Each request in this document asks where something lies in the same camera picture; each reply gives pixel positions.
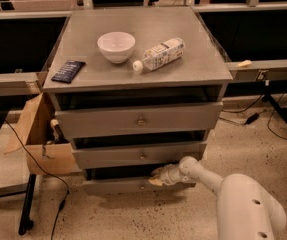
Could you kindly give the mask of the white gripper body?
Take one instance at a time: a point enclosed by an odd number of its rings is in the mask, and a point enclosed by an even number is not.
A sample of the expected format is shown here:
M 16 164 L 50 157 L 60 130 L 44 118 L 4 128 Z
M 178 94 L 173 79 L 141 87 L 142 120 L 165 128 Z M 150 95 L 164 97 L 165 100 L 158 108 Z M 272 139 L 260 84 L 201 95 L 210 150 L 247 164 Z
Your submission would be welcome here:
M 183 179 L 183 174 L 178 164 L 169 164 L 160 170 L 160 180 L 167 186 L 175 185 Z

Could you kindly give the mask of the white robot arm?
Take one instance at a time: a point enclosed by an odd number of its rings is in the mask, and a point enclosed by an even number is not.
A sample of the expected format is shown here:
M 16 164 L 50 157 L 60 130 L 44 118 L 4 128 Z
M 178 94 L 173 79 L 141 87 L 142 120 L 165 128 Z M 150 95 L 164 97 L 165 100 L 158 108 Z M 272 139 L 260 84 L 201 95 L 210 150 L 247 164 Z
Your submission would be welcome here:
M 183 157 L 152 172 L 152 185 L 200 182 L 216 196 L 218 240 L 275 240 L 287 223 L 283 206 L 244 174 L 222 177 L 195 158 Z

